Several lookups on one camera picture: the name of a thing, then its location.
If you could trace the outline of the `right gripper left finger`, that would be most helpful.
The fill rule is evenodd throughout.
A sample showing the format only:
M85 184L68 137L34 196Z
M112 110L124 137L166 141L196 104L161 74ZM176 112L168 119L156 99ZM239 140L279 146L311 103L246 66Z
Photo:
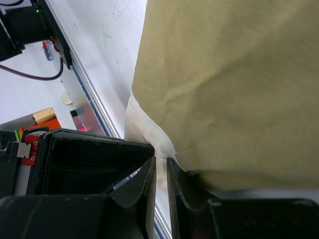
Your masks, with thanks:
M0 201L2 239L151 239L155 159L110 194L10 196Z

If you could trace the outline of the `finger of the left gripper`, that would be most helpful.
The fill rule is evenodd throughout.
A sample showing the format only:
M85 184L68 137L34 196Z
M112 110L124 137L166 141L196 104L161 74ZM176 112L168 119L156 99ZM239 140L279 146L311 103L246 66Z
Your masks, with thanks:
M104 193L155 154L149 144L68 129L40 138L38 194Z

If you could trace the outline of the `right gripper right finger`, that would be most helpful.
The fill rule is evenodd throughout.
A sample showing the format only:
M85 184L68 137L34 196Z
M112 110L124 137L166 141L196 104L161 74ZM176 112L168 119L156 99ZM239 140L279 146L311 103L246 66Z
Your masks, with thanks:
M223 199L196 184L173 159L166 166L174 239L319 237L319 206L310 199Z

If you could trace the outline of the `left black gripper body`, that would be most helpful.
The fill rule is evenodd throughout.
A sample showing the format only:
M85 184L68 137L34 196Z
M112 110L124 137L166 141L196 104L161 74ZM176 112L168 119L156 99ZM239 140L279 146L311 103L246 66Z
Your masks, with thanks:
M23 131L21 139L9 141L0 150L0 195L23 196L38 192L41 177L40 153L42 135L49 127L36 127Z

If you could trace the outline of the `olive tan underwear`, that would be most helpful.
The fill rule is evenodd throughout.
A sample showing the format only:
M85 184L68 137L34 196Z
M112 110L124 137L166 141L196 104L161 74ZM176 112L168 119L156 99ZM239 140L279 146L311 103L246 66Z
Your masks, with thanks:
M319 187L319 3L150 0L125 139L218 190Z

